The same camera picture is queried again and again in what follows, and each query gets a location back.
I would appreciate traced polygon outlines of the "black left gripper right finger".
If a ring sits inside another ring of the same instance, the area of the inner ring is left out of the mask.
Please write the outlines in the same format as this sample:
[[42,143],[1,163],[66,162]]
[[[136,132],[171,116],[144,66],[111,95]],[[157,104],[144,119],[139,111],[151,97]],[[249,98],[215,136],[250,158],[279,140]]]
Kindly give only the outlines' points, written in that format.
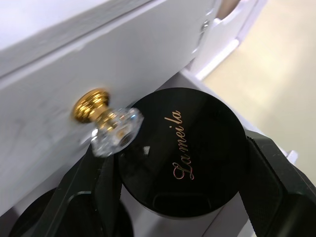
[[262,135],[248,138],[250,170],[240,196],[258,237],[314,237],[316,188]]

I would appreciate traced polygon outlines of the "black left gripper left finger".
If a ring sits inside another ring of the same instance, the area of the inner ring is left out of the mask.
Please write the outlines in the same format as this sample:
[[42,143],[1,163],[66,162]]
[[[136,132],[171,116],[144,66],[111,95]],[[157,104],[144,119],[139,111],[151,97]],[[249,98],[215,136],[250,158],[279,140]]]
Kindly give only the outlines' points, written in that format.
[[63,177],[40,218],[42,237],[121,237],[123,206],[115,156],[91,149]]

